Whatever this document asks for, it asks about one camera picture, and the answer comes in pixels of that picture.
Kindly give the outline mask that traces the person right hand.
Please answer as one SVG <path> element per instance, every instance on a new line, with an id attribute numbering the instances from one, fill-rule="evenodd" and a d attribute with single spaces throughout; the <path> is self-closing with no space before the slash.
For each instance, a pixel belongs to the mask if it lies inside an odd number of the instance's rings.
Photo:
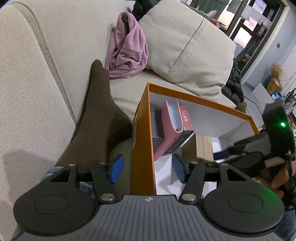
<path id="1" fill-rule="evenodd" d="M 288 166 L 285 166 L 277 173 L 277 175 L 273 178 L 271 182 L 266 181 L 262 177 L 255 177 L 254 181 L 268 188 L 282 199 L 284 197 L 284 192 L 279 190 L 279 188 L 280 186 L 284 185 L 289 179 L 290 175 L 288 171 Z"/>

